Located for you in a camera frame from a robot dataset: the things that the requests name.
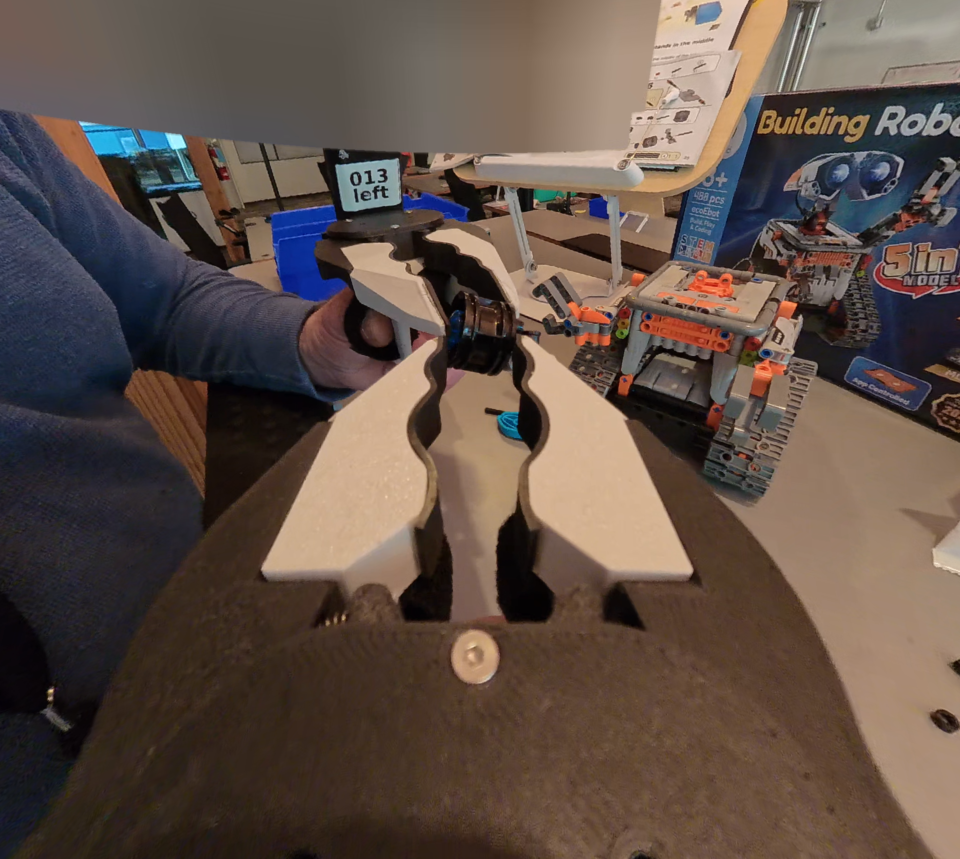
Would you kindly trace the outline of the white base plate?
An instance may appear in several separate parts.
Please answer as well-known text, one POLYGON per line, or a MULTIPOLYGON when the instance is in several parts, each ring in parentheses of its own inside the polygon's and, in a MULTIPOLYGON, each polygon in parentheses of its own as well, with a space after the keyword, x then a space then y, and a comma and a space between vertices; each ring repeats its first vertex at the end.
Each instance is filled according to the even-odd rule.
POLYGON ((618 289, 610 290, 608 280, 572 269, 540 265, 532 279, 528 278, 524 269, 518 269, 510 274, 510 278, 518 293, 518 311, 522 316, 538 322, 549 315, 554 315, 557 319, 561 318, 546 300, 533 295, 536 286, 552 277, 559 277, 563 288, 570 294, 571 301, 592 308, 616 309, 632 289, 630 276, 624 279, 618 289))

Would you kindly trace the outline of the blue robot kit box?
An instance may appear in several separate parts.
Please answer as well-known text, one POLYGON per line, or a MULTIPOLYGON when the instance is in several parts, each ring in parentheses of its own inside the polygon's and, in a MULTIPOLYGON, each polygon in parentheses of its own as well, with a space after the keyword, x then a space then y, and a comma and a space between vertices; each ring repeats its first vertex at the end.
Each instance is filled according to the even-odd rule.
POLYGON ((959 89, 752 97, 672 257, 787 281, 820 376, 959 434, 959 89))

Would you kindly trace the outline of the black perforated panel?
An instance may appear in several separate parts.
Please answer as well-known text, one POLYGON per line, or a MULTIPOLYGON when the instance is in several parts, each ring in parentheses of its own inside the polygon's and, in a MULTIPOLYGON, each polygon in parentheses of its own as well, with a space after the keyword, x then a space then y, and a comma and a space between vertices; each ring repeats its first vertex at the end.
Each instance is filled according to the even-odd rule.
POLYGON ((305 395, 209 383, 202 527, 209 529, 305 434, 333 415, 331 404, 305 395))

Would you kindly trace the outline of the person's left forearm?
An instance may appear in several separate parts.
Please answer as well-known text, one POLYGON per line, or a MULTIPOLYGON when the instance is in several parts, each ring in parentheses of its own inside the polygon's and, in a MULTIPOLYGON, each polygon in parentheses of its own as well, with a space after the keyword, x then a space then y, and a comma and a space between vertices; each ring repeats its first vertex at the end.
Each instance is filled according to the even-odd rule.
POLYGON ((315 398, 327 391, 300 351, 319 306, 186 258, 149 231, 123 248, 114 298, 134 365, 174 376, 315 398))

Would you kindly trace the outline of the instruction booklet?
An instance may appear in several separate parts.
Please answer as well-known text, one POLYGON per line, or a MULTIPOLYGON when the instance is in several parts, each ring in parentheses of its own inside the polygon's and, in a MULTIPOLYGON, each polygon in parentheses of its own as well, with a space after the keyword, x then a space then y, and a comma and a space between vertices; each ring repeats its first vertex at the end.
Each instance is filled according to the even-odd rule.
POLYGON ((734 44, 753 0, 661 0, 644 107, 616 169, 694 166, 738 69, 734 44))

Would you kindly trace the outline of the person's left hand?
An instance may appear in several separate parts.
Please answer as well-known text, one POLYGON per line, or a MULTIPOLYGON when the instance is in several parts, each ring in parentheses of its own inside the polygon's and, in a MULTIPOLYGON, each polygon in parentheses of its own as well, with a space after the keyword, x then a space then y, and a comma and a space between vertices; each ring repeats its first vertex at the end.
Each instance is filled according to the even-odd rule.
POLYGON ((389 373, 394 361, 378 361, 351 347, 344 319, 354 293, 344 288, 306 318, 298 351, 306 373, 318 389, 363 392, 389 373))

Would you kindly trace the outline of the tracked toy robot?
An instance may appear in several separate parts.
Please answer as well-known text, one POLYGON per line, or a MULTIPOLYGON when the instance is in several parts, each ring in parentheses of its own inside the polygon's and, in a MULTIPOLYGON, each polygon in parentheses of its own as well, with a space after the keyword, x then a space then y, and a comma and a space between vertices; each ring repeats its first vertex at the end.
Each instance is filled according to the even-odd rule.
POLYGON ((635 273, 617 308, 578 305, 555 276, 533 296, 545 330, 572 339, 570 371, 629 419, 702 447, 702 472, 762 497, 818 373, 796 355, 804 318, 789 283, 671 260, 635 273))

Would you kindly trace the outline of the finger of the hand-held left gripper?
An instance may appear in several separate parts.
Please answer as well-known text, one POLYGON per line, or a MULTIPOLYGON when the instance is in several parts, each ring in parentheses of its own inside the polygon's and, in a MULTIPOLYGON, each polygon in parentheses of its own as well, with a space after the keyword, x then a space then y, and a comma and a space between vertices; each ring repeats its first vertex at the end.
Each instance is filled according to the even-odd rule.
POLYGON ((457 290, 497 301, 520 311, 517 286, 495 246, 464 227, 440 228, 424 236, 424 271, 443 279, 440 294, 452 300, 457 290))
POLYGON ((394 257, 392 243, 358 243, 349 247, 350 282, 355 298, 390 319, 402 360, 413 352, 411 332, 444 337, 447 320, 428 281, 394 257))

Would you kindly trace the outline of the black toy wheel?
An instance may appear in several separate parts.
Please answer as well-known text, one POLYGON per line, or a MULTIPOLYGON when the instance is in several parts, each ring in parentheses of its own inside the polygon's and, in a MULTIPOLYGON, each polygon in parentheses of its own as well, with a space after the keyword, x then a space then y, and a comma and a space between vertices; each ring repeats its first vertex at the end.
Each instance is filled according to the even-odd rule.
POLYGON ((450 357, 446 332, 447 368, 486 376, 503 372, 509 365, 518 337, 519 320, 515 308, 505 300, 486 299, 461 290, 452 300, 448 322, 455 310, 463 311, 462 341, 456 354, 450 357))

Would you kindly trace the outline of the blue storage bin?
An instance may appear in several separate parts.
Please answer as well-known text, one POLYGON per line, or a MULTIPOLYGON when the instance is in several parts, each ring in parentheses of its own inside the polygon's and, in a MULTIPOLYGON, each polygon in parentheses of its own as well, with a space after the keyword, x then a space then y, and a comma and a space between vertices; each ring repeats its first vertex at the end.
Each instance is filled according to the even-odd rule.
POLYGON ((394 258, 421 261, 427 233, 468 218, 467 207, 427 193, 402 195, 398 205, 345 210, 334 203, 276 214, 271 234, 280 283, 302 299, 328 300, 352 285, 350 246, 393 244, 394 258))

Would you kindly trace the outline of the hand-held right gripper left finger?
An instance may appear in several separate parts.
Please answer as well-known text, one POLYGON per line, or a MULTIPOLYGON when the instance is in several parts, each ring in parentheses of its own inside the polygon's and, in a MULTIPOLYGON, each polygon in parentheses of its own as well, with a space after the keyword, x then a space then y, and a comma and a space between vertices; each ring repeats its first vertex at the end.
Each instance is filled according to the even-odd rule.
POLYGON ((261 566, 271 582, 328 581, 399 599, 433 570, 444 533, 428 447, 440 429, 445 343, 423 345, 329 424, 261 566))

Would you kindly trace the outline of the tan wooden board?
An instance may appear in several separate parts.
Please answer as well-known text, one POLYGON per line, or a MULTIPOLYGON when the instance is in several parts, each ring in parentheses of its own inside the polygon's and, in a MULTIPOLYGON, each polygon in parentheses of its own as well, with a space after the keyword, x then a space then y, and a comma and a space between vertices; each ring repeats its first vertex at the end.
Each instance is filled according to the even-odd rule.
MULTIPOLYGON (((112 182, 78 121, 35 116, 54 144, 104 193, 119 203, 112 182)), ((201 495, 206 493, 208 387, 165 372, 138 370, 126 398, 150 422, 163 445, 187 469, 201 495)))

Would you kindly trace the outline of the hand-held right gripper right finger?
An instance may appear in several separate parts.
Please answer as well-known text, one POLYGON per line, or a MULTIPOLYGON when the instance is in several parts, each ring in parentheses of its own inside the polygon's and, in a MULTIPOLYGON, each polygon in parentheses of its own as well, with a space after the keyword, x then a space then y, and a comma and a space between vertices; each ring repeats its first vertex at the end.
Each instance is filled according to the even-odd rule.
POLYGON ((515 348, 522 522, 546 584, 686 582, 693 565, 624 415, 529 337, 515 348))

